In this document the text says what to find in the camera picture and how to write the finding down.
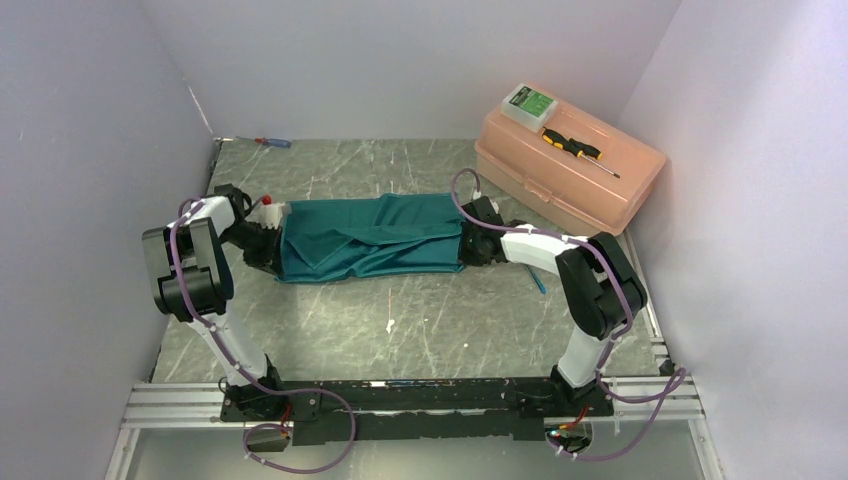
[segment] marble floor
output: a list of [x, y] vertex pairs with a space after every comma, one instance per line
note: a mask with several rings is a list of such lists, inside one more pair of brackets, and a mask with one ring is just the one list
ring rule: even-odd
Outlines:
[[[470, 140], [300, 140], [290, 149], [235, 140], [222, 146], [210, 191], [233, 183], [275, 201], [445, 192], [475, 161]], [[472, 183], [462, 182], [463, 199]], [[483, 193], [505, 220], [553, 227], [485, 180]], [[228, 311], [243, 318], [284, 380], [547, 375], [574, 328], [558, 278], [538, 272], [542, 295], [523, 265], [288, 285], [247, 267], [232, 245], [224, 250], [236, 289]], [[643, 310], [607, 374], [656, 375], [650, 337]], [[197, 334], [171, 320], [153, 381], [223, 375]]]

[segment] orange plastic toolbox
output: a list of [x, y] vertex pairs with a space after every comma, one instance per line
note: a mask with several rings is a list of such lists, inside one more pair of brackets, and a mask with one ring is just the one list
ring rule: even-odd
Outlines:
[[616, 178], [586, 159], [548, 144], [492, 110], [475, 143], [477, 170], [489, 181], [572, 235], [614, 235], [636, 214], [654, 186], [666, 156], [550, 94], [558, 105], [545, 127], [597, 147], [598, 160]]

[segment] green fabric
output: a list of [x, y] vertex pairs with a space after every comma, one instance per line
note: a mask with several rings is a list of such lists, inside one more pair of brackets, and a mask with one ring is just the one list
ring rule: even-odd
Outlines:
[[283, 230], [287, 283], [458, 272], [462, 217], [450, 195], [291, 202]]

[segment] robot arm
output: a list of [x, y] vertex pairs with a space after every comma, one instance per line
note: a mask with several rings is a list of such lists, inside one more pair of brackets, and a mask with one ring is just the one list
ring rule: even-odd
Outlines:
[[[497, 205], [485, 196], [462, 208], [485, 223], [504, 225]], [[513, 221], [507, 226], [534, 228], [521, 221]], [[576, 238], [595, 247], [607, 260], [631, 312], [637, 312], [647, 304], [644, 286], [612, 235], [599, 233], [591, 238]], [[498, 232], [469, 222], [463, 227], [460, 258], [471, 265], [485, 265], [492, 261], [524, 263], [560, 277], [577, 328], [551, 375], [563, 385], [568, 401], [596, 386], [595, 370], [601, 356], [610, 336], [623, 327], [626, 317], [606, 273], [590, 252], [546, 235]]]
[[[249, 265], [281, 273], [280, 229], [248, 222], [245, 217], [250, 213], [250, 198], [232, 185], [216, 188], [213, 195], [200, 202], [191, 205], [177, 228], [174, 238], [179, 259], [173, 258], [170, 248], [177, 222], [148, 230], [142, 236], [154, 301], [162, 313], [173, 314], [206, 341], [226, 371], [229, 398], [239, 402], [247, 413], [263, 418], [277, 415], [285, 399], [262, 394], [242, 374], [258, 379], [270, 389], [278, 389], [280, 384], [276, 369], [240, 319], [227, 314], [227, 301], [233, 298], [234, 288], [221, 244], [231, 241], [244, 251]], [[204, 321], [194, 317], [186, 306], [175, 261], [181, 262], [191, 303]], [[238, 369], [222, 346], [235, 359]]]

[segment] screwdriver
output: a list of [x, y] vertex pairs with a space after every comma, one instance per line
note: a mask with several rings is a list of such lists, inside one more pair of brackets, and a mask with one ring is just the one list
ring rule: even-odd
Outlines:
[[592, 162], [593, 165], [600, 168], [601, 170], [609, 173], [615, 178], [621, 178], [621, 175], [615, 173], [609, 168], [605, 167], [598, 163], [595, 158], [601, 156], [601, 151], [597, 148], [587, 145], [585, 143], [577, 142], [573, 138], [567, 139], [563, 137], [559, 132], [555, 130], [551, 130], [550, 128], [545, 128], [545, 131], [542, 132], [542, 138], [545, 139], [546, 142], [550, 143], [556, 148], [560, 150], [565, 150], [566, 152], [574, 155], [577, 158], [585, 158], [586, 160]]
[[280, 140], [279, 138], [260, 137], [260, 138], [254, 138], [253, 141], [258, 143], [258, 144], [261, 144], [261, 145], [270, 145], [272, 147], [278, 147], [278, 148], [289, 148], [289, 147], [291, 147], [290, 141]]

